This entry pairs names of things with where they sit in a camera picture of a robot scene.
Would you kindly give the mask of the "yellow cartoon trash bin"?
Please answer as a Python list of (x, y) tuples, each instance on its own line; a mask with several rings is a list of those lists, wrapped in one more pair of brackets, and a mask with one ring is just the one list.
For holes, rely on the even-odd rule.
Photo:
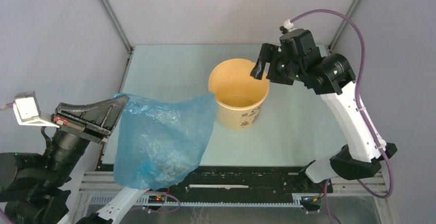
[(228, 129), (252, 126), (269, 93), (266, 73), (260, 80), (250, 75), (255, 65), (247, 59), (230, 59), (215, 66), (209, 76), (208, 90), (219, 105), (217, 120)]

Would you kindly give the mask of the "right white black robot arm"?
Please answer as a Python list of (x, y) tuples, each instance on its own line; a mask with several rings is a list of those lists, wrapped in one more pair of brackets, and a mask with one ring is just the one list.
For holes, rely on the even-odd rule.
[(349, 61), (337, 53), (323, 56), (309, 30), (282, 30), (279, 45), (262, 44), (250, 75), (277, 84), (303, 83), (327, 104), (345, 135), (347, 143), (338, 153), (303, 168), (299, 185), (305, 192), (333, 177), (370, 178), (383, 160), (396, 154), (396, 145), (378, 134), (362, 100), (356, 98), (356, 75)]

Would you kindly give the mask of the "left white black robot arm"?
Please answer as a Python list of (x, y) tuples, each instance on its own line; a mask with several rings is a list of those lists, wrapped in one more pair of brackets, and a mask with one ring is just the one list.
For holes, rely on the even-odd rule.
[(60, 103), (42, 114), (33, 91), (15, 96), (12, 108), (19, 125), (38, 126), (45, 135), (45, 152), (1, 153), (1, 218), (6, 223), (70, 223), (62, 186), (91, 142), (106, 142), (129, 101), (118, 96), (88, 105)]

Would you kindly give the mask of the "blue plastic trash bag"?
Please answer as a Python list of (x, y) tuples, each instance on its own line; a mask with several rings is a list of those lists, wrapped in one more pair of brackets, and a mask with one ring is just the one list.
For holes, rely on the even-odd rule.
[(197, 169), (218, 111), (212, 93), (168, 103), (128, 94), (119, 127), (114, 179), (132, 189), (158, 190)]

